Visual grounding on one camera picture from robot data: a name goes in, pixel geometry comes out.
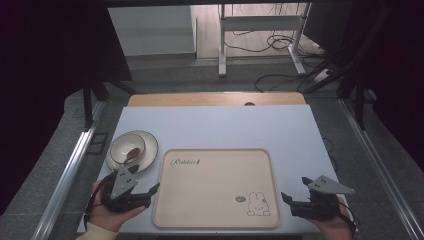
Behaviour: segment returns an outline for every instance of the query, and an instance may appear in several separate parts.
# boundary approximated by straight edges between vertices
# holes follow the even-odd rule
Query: metal rail
[[[78,172],[79,165],[84,157],[84,153],[87,149],[87,146],[93,136],[93,133],[96,129],[98,119],[100,114],[103,111],[105,102],[97,102],[93,110],[93,125],[88,131],[83,132],[72,152],[72,155],[68,161],[68,164],[63,171],[63,174],[59,180],[59,183],[56,186],[56,189],[53,192],[52,197],[46,207],[46,210],[41,217],[40,222],[32,236],[32,240],[41,240],[48,239],[54,223],[60,213],[60,210],[65,202],[65,199],[68,195],[69,189],[72,186],[75,175]]]
[[[374,168],[374,171],[377,177],[380,179],[381,184],[383,185],[384,190],[389,196],[395,210],[397,211],[402,223],[404,224],[406,230],[409,233],[411,239],[421,240],[424,239],[424,233],[418,223],[418,220],[413,213],[411,207],[409,206],[407,200],[399,190],[398,186],[391,177],[389,171],[384,165],[383,160],[375,149],[373,143],[368,137],[366,131],[363,131],[361,127],[355,120],[354,111],[348,100],[339,100],[344,113],[349,120],[352,128],[361,143],[365,153],[367,154],[368,159],[371,162],[371,165]]]

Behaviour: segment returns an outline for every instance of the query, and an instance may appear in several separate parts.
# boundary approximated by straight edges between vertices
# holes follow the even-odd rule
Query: cartoon bunny
[[[269,212],[269,206],[266,202],[265,195],[261,192],[258,193],[250,193],[249,195],[249,212],[247,215],[249,216],[269,216],[271,213]]]

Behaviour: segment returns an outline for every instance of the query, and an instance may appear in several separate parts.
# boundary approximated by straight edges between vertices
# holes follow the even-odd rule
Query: white plate
[[[128,135],[128,134],[136,134],[142,137],[145,143],[144,153],[141,154],[139,158],[128,163],[129,167],[139,164],[140,166],[138,167],[137,172],[140,172],[146,169],[148,166],[150,166],[155,160],[156,155],[158,153],[158,142],[152,134],[145,131],[139,131],[139,130],[131,131],[131,132],[124,133],[122,136]],[[111,146],[109,146],[109,149],[107,150],[107,153],[106,153],[106,163],[111,170],[118,170],[119,168],[122,167],[122,164],[117,163],[112,159],[110,154]]]
[[[130,159],[132,162],[141,157],[144,154],[145,143],[144,139],[137,134],[124,134],[116,138],[110,144],[110,157],[118,164],[123,164],[127,160],[128,153],[134,148],[140,149],[140,154],[135,158]]]

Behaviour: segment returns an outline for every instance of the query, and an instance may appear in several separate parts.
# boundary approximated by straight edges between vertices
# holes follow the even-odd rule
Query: gray mat
[[[237,61],[230,61],[226,78],[218,77],[218,67],[213,61],[182,65],[171,62],[158,64],[156,67],[153,65],[143,67],[142,64],[140,65],[142,67],[139,67],[137,63],[130,63],[130,66],[133,66],[134,82],[126,84],[147,93],[256,91],[255,80],[265,74],[295,73],[292,63],[287,59]],[[269,90],[282,81],[287,80],[282,77],[266,79],[259,86],[263,90]],[[275,90],[295,91],[300,83],[300,80],[285,82]],[[329,155],[335,159],[340,182],[359,192],[357,195],[347,197],[349,205],[361,221],[357,239],[409,239],[351,126],[343,115],[334,94],[336,87],[337,83],[331,84],[314,94],[307,95],[306,99],[312,107],[324,138],[323,141],[330,151]],[[104,138],[105,144],[90,145],[88,149],[90,154],[84,157],[50,239],[77,237],[76,229],[90,196],[91,183],[97,178],[120,111],[129,97],[127,93],[116,87],[107,85],[107,88],[111,93],[103,116],[107,121],[102,121],[96,131],[96,139]],[[81,117],[81,100],[81,92],[67,99],[65,114],[50,144],[13,203],[0,218],[0,239],[30,239],[34,233],[39,218],[81,134],[84,123]],[[396,183],[401,187],[418,219],[422,221],[424,194],[416,187],[424,183],[422,172],[384,128],[370,105],[365,108],[365,125]],[[303,236],[303,238],[305,240],[322,239],[320,236]],[[138,236],[122,234],[118,239],[138,239]]]

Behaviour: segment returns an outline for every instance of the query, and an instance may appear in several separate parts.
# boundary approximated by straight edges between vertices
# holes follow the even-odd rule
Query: wooden board
[[[159,227],[271,228],[280,210],[264,149],[173,149],[164,155],[153,220]]]
[[[168,106],[244,106],[255,105],[298,105],[306,104],[301,93],[171,93],[137,94],[131,96],[128,107],[168,107]]]

